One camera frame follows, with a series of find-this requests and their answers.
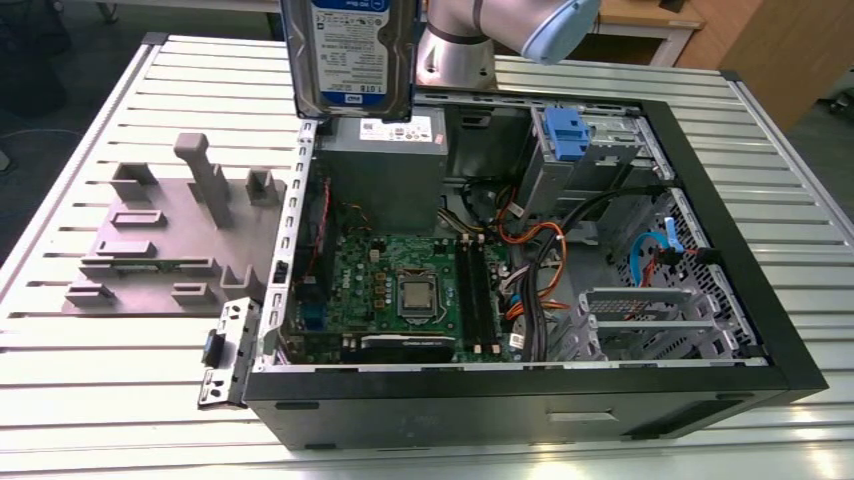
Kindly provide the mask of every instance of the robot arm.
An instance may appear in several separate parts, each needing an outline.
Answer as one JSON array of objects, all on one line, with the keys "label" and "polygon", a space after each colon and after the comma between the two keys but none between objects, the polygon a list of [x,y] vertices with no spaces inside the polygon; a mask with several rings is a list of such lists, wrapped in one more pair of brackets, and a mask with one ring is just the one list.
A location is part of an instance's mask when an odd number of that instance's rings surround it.
[{"label": "robot arm", "polygon": [[431,0],[417,47],[417,82],[457,88],[495,85],[492,40],[541,64],[577,46],[600,0]]}]

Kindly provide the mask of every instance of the gray carpet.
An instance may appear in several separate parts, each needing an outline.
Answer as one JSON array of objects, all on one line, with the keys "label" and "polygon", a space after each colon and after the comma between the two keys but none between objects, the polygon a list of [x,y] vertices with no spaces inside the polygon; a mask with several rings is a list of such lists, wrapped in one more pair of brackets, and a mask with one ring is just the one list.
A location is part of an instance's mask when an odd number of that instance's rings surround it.
[{"label": "gray carpet", "polygon": [[[4,135],[28,128],[82,133],[148,31],[269,39],[261,13],[122,5],[118,16],[116,24],[105,25],[93,4],[65,4],[62,21],[73,46],[52,62],[68,90],[68,103],[37,120],[24,121],[0,112],[0,149],[16,164],[14,169],[0,176],[0,261],[14,245],[77,143],[77,137],[66,133],[33,133],[9,138],[2,138]],[[831,117],[826,107],[816,105],[790,138],[851,215],[854,123]]]}]

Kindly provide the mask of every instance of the aluminum table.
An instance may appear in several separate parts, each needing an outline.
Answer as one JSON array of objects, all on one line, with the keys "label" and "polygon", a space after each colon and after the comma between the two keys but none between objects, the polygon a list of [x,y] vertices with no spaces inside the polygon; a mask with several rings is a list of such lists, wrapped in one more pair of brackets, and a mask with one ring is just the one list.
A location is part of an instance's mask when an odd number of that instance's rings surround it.
[{"label": "aluminum table", "polygon": [[743,85],[710,71],[497,62],[507,90],[669,103],[827,391],[672,441],[403,451],[288,452],[250,411],[196,411],[214,319],[64,316],[62,295],[113,199],[117,162],[189,178],[172,143],[178,132],[202,131],[226,177],[260,166],[289,181],[300,121],[284,44],[148,38],[0,270],[1,472],[249,480],[854,476],[851,224]]}]

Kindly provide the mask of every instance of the hard drive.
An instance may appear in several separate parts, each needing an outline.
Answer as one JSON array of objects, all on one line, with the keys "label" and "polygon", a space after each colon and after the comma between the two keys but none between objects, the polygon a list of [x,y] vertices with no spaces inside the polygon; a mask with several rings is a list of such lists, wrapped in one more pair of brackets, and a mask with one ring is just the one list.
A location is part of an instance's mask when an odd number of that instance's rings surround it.
[{"label": "hard drive", "polygon": [[408,121],[417,0],[281,0],[296,113]]}]

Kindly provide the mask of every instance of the green motherboard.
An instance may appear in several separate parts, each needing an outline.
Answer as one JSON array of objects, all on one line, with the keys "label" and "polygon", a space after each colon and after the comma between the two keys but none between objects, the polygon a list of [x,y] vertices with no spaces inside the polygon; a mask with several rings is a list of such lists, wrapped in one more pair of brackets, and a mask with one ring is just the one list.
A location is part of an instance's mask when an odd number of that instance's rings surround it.
[{"label": "green motherboard", "polygon": [[[339,238],[331,298],[325,305],[300,304],[299,307],[307,330],[305,363],[337,363],[341,337],[376,334],[449,337],[456,345],[453,362],[508,361],[491,286],[489,328],[496,341],[493,345],[473,348],[471,342],[465,342],[469,335],[465,329],[471,327],[461,313],[465,307],[459,292],[459,241],[371,236],[365,232]],[[492,282],[493,272],[505,265],[505,247],[485,243],[481,252],[489,272],[487,282]]]}]

